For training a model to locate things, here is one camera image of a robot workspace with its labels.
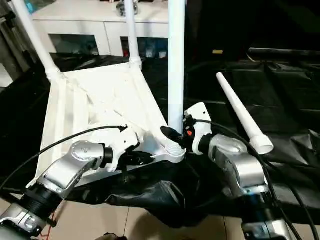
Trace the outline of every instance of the white tapered pipe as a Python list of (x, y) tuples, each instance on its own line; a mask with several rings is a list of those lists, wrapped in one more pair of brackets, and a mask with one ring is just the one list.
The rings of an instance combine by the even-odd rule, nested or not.
[(128, 41), (130, 51), (130, 63), (142, 66), (139, 56), (138, 39), (136, 33), (135, 9), (133, 0), (124, 0), (126, 24), (128, 26)]
[(216, 77), (246, 131), (246, 134), (250, 138), (250, 144), (260, 155), (271, 152), (274, 149), (274, 145), (260, 130), (255, 120), (226, 80), (225, 76), (221, 72), (218, 72)]
[(169, 0), (168, 125), (183, 133), (185, 0)]
[(45, 45), (42, 43), (25, 2), (23, 0), (12, 0), (12, 3), (15, 13), (20, 18), (21, 23), (23, 24), (23, 27), (33, 44), (33, 47), (45, 68), (47, 78), (50, 81), (53, 79), (59, 79), (60, 70), (57, 68), (50, 54), (47, 52)]

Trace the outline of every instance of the cable connector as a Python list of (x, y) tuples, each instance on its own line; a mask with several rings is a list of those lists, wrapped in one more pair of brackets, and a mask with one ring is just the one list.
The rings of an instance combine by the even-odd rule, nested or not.
[(125, 125), (125, 126), (119, 126), (119, 130), (120, 130), (120, 133), (122, 133), (124, 130), (126, 130), (128, 128), (128, 125)]

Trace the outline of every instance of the white plastic panel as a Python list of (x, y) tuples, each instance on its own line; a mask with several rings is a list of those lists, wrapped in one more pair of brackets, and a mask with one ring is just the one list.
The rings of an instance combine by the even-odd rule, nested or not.
[[(128, 125), (139, 141), (154, 136), (161, 142), (160, 127), (167, 126), (164, 117), (138, 67), (128, 63), (65, 72), (68, 81), (51, 83), (41, 148), (86, 129)], [(69, 140), (39, 157), (37, 179), (72, 143), (88, 140), (94, 143), (113, 142), (118, 129), (105, 129)], [(88, 183), (106, 175), (103, 169), (86, 173), (81, 182)]]

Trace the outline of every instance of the black cable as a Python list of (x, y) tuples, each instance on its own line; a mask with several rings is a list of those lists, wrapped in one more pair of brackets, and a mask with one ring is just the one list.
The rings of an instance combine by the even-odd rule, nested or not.
[(298, 191), (291, 185), (289, 184), (288, 182), (288, 179), (284, 176), (284, 173), (276, 166), (274, 166), (271, 162), (266, 162), (266, 164), (268, 166), (270, 166), (270, 168), (274, 169), (276, 172), (280, 173), (281, 175), (283, 175), (283, 179), (285, 181), (285, 184), (290, 188), (291, 192), (293, 193), (293, 195), (295, 196), (295, 198), (297, 199), (298, 203), (300, 204), (300, 206), (303, 208), (307, 218), (308, 218), (308, 221), (310, 222), (310, 228), (311, 228), (311, 231), (312, 231), (312, 234), (314, 236), (314, 238), (316, 240), (319, 240), (319, 235), (318, 235), (318, 231), (316, 229), (316, 226), (315, 226), (315, 223), (314, 221), (312, 220), (312, 217), (306, 207), (306, 205), (304, 204), (304, 202), (302, 201)]
[(35, 154), (34, 156), (30, 157), (27, 161), (25, 161), (24, 163), (22, 163), (19, 167), (17, 167), (5, 180), (4, 182), (1, 184), (0, 186), (0, 193), (1, 191), (3, 190), (3, 188), (5, 187), (6, 183), (20, 170), (22, 169), (25, 165), (27, 165), (28, 163), (30, 163), (32, 160), (36, 159), (38, 156), (40, 156), (41, 154), (43, 154), (44, 152), (48, 151), (49, 149), (52, 149), (53, 147), (59, 145), (59, 144), (62, 144), (70, 139), (74, 139), (80, 135), (83, 135), (83, 134), (87, 134), (87, 133), (90, 133), (90, 132), (94, 132), (94, 131), (97, 131), (97, 130), (102, 130), (102, 129), (119, 129), (121, 132), (123, 130), (125, 130), (127, 127), (126, 126), (100, 126), (100, 127), (95, 127), (95, 128), (92, 128), (92, 129), (88, 129), (88, 130), (85, 130), (85, 131), (82, 131), (82, 132), (79, 132), (79, 133), (76, 133), (74, 135), (71, 135), (71, 136), (68, 136), (66, 138), (63, 138), (61, 139), (60, 141), (57, 141), (47, 147), (45, 147), (44, 149), (42, 149), (41, 151), (39, 151), (37, 154)]
[[(298, 231), (296, 230), (295, 226), (292, 224), (292, 222), (289, 220), (288, 216), (285, 214), (285, 211), (282, 209), (282, 207), (280, 206), (279, 204), (279, 199), (276, 195), (276, 192), (275, 192), (275, 189), (274, 189), (274, 186), (273, 186), (273, 183), (272, 183), (272, 180), (271, 180), (271, 177), (269, 175), (269, 172), (267, 170), (267, 167), (266, 167), (266, 163), (265, 161), (262, 159), (262, 157), (259, 155), (259, 153), (251, 146), (251, 144), (245, 140), (242, 136), (240, 136), (239, 134), (237, 134), (236, 132), (232, 131), (231, 129), (229, 129), (228, 127), (226, 126), (223, 126), (219, 123), (216, 123), (216, 122), (213, 122), (213, 121), (208, 121), (208, 120), (200, 120), (200, 119), (194, 119), (195, 122), (199, 122), (199, 123), (206, 123), (206, 124), (211, 124), (217, 128), (220, 128), (221, 130), (233, 135), (234, 138), (242, 141), (246, 147), (248, 149), (250, 149), (253, 154), (254, 154), (254, 157), (256, 157), (256, 159), (260, 162), (262, 168), (263, 168), (263, 172), (265, 174), (265, 178), (268, 182), (268, 186), (269, 186), (269, 189), (270, 189), (270, 192), (271, 192), (271, 195), (272, 195), (272, 198), (274, 200), (274, 202), (277, 204), (277, 207), (280, 209), (282, 215), (283, 215), (283, 218), (285, 220), (285, 222), (288, 224), (289, 228), (291, 229), (292, 233), (294, 234), (294, 236), (296, 237), (297, 240), (302, 240), (301, 236), (299, 235)], [(318, 235), (314, 235), (314, 239), (316, 240), (319, 240), (317, 238)]]

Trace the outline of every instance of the black plastic sheet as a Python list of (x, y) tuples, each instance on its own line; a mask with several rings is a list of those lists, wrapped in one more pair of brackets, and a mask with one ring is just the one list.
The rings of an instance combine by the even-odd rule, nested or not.
[[(165, 60), (147, 60), (143, 74), (167, 118), (168, 76)], [(263, 156), (276, 163), (320, 223), (318, 189), (320, 88), (319, 70), (312, 66), (277, 63), (210, 62), (187, 67), (185, 106), (205, 102), (213, 121), (248, 138), (228, 103), (215, 74), (226, 78), (274, 144)], [(296, 223), (308, 223), (283, 176), (270, 171), (284, 210)], [(224, 176), (204, 156), (188, 155), (179, 163), (160, 162), (79, 187), (69, 199), (89, 204), (140, 207), (171, 227), (190, 226), (206, 214), (239, 216), (237, 206), (223, 194)]]
[[(55, 55), (62, 71), (99, 67), (127, 62), (111, 56)], [(222, 71), (274, 144), (263, 156), (275, 163), (293, 184), (320, 224), (320, 69), (296, 63), (209, 62), (185, 69), (185, 106), (204, 102), (211, 119), (247, 138), (228, 103), (215, 74)], [(168, 114), (168, 62), (148, 59), (142, 72), (164, 115)], [(35, 89), (40, 96), (28, 99)], [(3, 179), (15, 167), (40, 148), (49, 95), (49, 83), (41, 66), (35, 66), (0, 94), (2, 116), (1, 150), (7, 161), (0, 169)], [(5, 103), (14, 101), (13, 111)], [(8, 183), (7, 190), (17, 192), (35, 173), (36, 163), (22, 170)], [(69, 200), (87, 204), (108, 203), (140, 207), (171, 227), (193, 226), (208, 214), (238, 216), (237, 206), (223, 189), (224, 176), (205, 156), (188, 154), (178, 164), (163, 161), (76, 188)], [(285, 185), (283, 176), (270, 171), (276, 193), (285, 212), (295, 223), (307, 223), (304, 212)]]

